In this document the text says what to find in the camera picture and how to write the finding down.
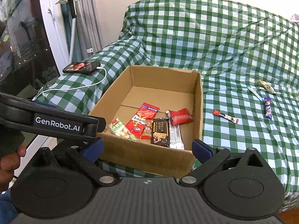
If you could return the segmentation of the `person left hand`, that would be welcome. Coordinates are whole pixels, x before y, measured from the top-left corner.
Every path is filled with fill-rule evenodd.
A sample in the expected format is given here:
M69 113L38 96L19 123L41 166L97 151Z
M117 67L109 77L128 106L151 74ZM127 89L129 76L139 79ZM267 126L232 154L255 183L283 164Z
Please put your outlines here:
M21 158L26 154L26 144L23 142L17 151L1 159L0 191L6 191L14 177L14 171L20 167Z

